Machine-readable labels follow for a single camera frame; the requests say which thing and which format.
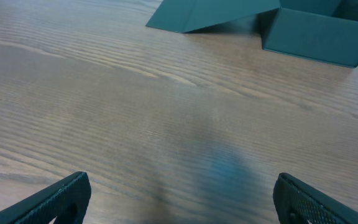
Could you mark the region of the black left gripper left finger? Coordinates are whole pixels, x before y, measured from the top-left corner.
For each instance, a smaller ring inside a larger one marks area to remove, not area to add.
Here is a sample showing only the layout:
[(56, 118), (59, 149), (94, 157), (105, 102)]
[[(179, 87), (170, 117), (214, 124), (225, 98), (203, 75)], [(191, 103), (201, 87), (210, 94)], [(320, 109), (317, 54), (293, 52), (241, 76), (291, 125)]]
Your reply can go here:
[(82, 224), (91, 198), (86, 172), (78, 171), (0, 211), (0, 224)]

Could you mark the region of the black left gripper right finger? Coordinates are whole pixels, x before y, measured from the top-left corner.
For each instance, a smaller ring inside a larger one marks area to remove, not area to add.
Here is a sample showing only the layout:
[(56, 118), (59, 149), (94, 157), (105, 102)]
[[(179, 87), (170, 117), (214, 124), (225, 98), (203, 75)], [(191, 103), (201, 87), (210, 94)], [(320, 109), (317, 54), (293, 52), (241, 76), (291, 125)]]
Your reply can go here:
[(273, 203), (281, 224), (358, 224), (358, 212), (288, 173), (273, 188)]

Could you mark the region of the dark green gift box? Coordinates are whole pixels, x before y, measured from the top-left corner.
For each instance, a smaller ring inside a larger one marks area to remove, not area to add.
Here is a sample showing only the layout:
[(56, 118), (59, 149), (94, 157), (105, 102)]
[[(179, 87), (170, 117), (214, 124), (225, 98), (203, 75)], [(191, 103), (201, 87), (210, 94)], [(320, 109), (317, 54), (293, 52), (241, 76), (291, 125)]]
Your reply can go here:
[(164, 0), (146, 25), (189, 33), (249, 16), (264, 50), (358, 66), (358, 0)]

